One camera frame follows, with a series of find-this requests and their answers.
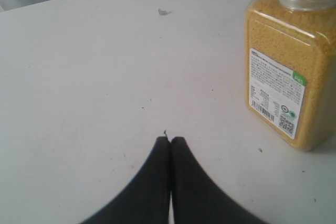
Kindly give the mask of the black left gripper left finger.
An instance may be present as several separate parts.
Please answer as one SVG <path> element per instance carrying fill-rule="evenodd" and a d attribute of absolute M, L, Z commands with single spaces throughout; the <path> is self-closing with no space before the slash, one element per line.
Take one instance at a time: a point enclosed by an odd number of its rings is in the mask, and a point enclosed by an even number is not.
<path fill-rule="evenodd" d="M 168 223 L 171 145 L 160 136 L 141 169 L 107 205 L 84 223 Z"/>

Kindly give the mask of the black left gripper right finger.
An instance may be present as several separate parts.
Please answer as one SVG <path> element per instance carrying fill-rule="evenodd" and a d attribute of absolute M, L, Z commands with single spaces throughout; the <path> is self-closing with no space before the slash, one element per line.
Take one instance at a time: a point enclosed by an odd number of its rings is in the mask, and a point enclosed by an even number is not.
<path fill-rule="evenodd" d="M 171 141 L 171 178 L 175 223 L 260 223 L 212 181 L 183 137 Z"/>

